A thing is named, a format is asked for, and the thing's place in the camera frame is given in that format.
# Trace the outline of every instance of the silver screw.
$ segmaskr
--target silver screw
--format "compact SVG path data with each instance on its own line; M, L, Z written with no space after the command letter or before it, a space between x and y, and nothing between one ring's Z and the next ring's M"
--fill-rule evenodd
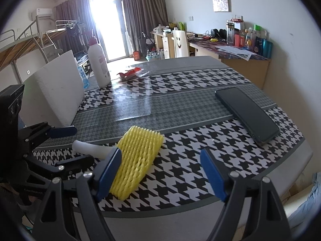
M263 181L264 183L270 183L270 182L271 182L271 179L270 179L269 177L263 177L263 178L262 178L262 181Z
M231 171L230 176L233 178L237 178L240 174L237 171Z
M60 182L60 178L54 178L54 179L52 180L52 182L53 182L54 184L57 184L57 183Z
M86 171L86 172L83 174L83 176L84 176L85 178L90 178L90 177L92 177L92 172L91 172L91 171Z

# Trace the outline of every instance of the smiley face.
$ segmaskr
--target smiley face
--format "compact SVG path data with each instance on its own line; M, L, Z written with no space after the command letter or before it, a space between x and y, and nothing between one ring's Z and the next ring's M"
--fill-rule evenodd
M180 41L180 38L176 37L177 40L177 46L179 47L179 49L182 47L182 44L179 45L178 41Z

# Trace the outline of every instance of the curtain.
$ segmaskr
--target curtain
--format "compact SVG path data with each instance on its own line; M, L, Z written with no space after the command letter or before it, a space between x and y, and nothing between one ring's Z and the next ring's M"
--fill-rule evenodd
M67 0L56 6L57 20L78 20L86 25L86 31L94 30L94 36L98 38L94 18L90 10L90 0ZM73 50L76 54L84 49L79 37L65 35L61 38L62 49L66 52Z
M159 24L167 25L165 0L123 0L126 25L134 51L139 51L139 37Z

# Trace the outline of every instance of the bunk bed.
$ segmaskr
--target bunk bed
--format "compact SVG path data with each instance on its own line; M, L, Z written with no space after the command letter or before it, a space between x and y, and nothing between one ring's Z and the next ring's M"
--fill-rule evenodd
M41 20L41 18L42 17L37 16L36 19L17 38L15 38L14 30L8 30L0 34L1 36L5 33L13 33L12 35L4 38L0 42L10 38L14 39L12 43L4 46L3 48L0 48L0 71L9 64L12 64L17 74L17 77L20 79L20 82L22 82L22 80L16 65L17 59L33 50L39 49L42 56L44 57L45 62L48 63L49 60L44 52L44 49L50 46L53 46L55 49L57 49L53 41L58 40L63 34L65 34L68 28L75 28L79 23L79 21L74 20L54 21L53 19L46 17L46 19L50 19L55 22L57 29L41 32L39 29L39 20ZM36 33L32 32L32 27L34 25L37 26Z

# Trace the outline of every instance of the houndstooth pattern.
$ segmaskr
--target houndstooth pattern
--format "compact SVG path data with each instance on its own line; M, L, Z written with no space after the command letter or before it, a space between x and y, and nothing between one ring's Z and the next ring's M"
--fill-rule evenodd
M166 133L158 156L138 188L125 201L109 194L99 203L100 209L120 212L156 210L213 196L211 185L200 165L200 151L204 147L208 147L217 160L238 171L243 177L259 174L303 138L281 108L265 112L279 126L281 133L263 147L254 143L236 119ZM34 152L37 159L51 165L79 155L70 149ZM73 199L73 204L77 206L78 200Z
M136 99L141 96L177 92L209 86L245 84L250 81L231 68L180 71L151 75L116 83L102 89L85 92L78 110L88 110L101 105Z

